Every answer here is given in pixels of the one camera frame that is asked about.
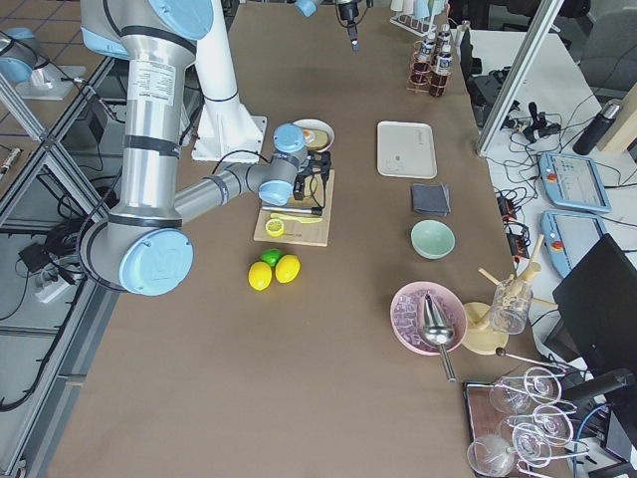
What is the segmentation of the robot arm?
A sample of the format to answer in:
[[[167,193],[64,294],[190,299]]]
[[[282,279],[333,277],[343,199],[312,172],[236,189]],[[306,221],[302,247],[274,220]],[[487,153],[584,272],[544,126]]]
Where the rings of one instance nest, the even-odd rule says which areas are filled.
[[[322,4],[320,0],[296,0],[296,9],[306,18],[313,15]],[[347,38],[353,52],[359,51],[358,41],[358,17],[359,2],[356,0],[334,0],[330,1],[335,8],[335,15],[338,24],[346,31]]]
[[[292,123],[274,134],[265,163],[223,164],[185,189],[176,186],[180,118],[189,67],[204,96],[200,138],[227,154],[258,142],[262,130],[241,104],[226,23],[217,1],[85,1],[86,46],[128,62],[118,204],[82,237],[82,265],[96,281],[123,292],[159,296],[187,276],[193,246],[182,225],[255,192],[270,204],[290,199],[311,156]]]

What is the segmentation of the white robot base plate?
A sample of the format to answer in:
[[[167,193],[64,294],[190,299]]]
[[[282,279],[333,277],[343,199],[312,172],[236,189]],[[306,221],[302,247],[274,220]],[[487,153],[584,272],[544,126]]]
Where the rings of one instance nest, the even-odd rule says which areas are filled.
[[[255,163],[261,152],[267,118],[253,116],[237,99],[206,101],[197,129],[192,158],[199,161]]]

